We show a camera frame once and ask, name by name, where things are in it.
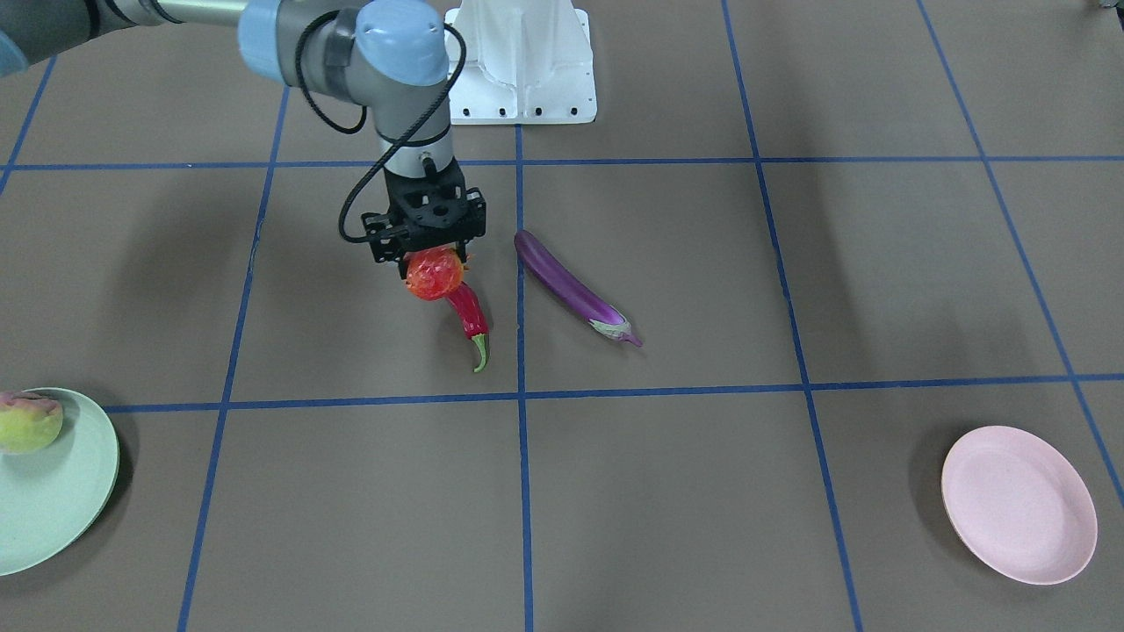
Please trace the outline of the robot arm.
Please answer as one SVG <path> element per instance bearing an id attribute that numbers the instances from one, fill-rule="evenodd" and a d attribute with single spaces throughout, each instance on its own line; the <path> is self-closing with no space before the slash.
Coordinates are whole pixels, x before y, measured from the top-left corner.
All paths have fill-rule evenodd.
<path id="1" fill-rule="evenodd" d="M 426 249 L 466 262 L 486 200 L 466 187 L 450 93 L 466 43 L 425 1 L 4 1 L 3 75 L 140 25 L 228 25 L 242 63 L 293 87 L 345 135 L 371 126 L 378 159 L 342 201 L 341 240 L 405 269 Z"/>

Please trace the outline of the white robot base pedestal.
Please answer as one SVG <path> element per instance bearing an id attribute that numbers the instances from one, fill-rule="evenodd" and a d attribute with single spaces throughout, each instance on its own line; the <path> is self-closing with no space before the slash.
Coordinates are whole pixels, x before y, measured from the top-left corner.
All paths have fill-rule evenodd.
<path id="1" fill-rule="evenodd" d="M 462 1 L 466 44 L 448 94 L 457 126 L 583 125 L 598 115 L 590 17 L 571 1 Z"/>

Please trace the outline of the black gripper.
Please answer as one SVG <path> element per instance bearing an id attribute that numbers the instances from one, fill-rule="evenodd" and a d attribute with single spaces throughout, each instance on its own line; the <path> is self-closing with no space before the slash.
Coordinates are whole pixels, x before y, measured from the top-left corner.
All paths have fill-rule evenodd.
<path id="1" fill-rule="evenodd" d="M 407 255 L 452 245 L 465 255 L 466 244 L 486 235 L 486 200 L 469 188 L 457 160 L 447 168 L 426 168 L 424 177 L 386 172 L 388 211 L 363 213 L 364 243 L 377 262 L 402 264 Z"/>

